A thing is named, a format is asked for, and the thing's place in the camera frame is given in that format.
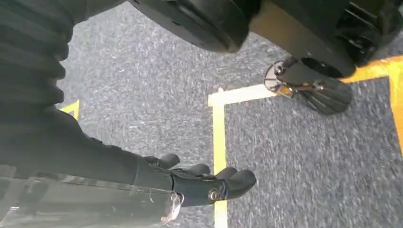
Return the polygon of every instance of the black sleeve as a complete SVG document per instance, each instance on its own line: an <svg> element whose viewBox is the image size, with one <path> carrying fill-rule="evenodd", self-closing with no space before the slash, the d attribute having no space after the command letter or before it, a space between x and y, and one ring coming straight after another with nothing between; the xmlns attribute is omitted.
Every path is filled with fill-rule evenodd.
<svg viewBox="0 0 403 228"><path fill-rule="evenodd" d="M139 155L86 136L55 104L75 24L123 0L0 1L0 164L34 171L172 189L170 175Z"/></svg>

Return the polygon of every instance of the yellow line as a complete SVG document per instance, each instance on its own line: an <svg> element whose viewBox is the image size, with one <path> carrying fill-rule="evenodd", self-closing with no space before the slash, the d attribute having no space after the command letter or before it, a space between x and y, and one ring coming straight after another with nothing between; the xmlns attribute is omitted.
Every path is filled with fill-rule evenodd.
<svg viewBox="0 0 403 228"><path fill-rule="evenodd" d="M213 106L213 152L214 174L217 174L227 166L225 152L225 111L224 105ZM214 205L215 228L227 228L227 202L219 201Z"/></svg>
<svg viewBox="0 0 403 228"><path fill-rule="evenodd" d="M400 150L403 156L403 56L375 61L357 69L350 78L342 80L353 83L364 80L389 77L390 105L393 112L396 131L399 138ZM226 167L225 148L225 112L224 106L229 103L239 103L274 96L262 91L261 86L250 86L233 91L219 91L209 95L209 106L213 107L213 143L214 143L214 173ZM221 201L214 205L214 222L216 228L228 227L227 202Z"/></svg>
<svg viewBox="0 0 403 228"><path fill-rule="evenodd" d="M80 100L77 100L75 103L60 109L62 112L67 114L73 113L73 117L78 120L78 111L80 109Z"/></svg>
<svg viewBox="0 0 403 228"><path fill-rule="evenodd" d="M403 56L372 62L364 68L357 69L351 78L343 81L350 83L384 76L389 76L390 106L403 156Z"/></svg>

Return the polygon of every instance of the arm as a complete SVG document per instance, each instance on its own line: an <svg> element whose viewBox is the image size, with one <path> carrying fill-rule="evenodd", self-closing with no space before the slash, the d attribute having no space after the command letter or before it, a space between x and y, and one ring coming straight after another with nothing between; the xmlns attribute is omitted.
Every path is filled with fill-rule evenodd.
<svg viewBox="0 0 403 228"><path fill-rule="evenodd" d="M103 145L55 108L63 101L56 82L65 76L73 27L122 0L2 0L0 2L0 165L15 177L61 173L181 195L182 206L212 204L243 195L255 183L250 171L230 168L217 177L208 167L169 170L176 156L141 157ZM215 190L217 194L209 197Z"/></svg>

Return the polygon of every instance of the white line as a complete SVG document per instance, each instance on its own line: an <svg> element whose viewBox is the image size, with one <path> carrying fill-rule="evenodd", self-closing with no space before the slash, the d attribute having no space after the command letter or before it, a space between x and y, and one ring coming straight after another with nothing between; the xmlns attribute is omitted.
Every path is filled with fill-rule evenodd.
<svg viewBox="0 0 403 228"><path fill-rule="evenodd" d="M219 91L209 95L208 104L210 107L230 105L246 101L258 100L276 96L269 91L263 84L252 85L244 88L233 89L229 91Z"/></svg>

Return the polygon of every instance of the black plastic panel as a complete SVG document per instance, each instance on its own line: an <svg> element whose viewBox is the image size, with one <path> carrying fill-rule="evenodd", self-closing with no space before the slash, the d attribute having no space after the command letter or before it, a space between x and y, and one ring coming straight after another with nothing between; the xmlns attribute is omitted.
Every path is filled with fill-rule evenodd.
<svg viewBox="0 0 403 228"><path fill-rule="evenodd" d="M129 2L173 34L214 52L238 51L249 33L249 22L254 13L252 10L257 10L257 4L249 4L242 11L232 0Z"/></svg>

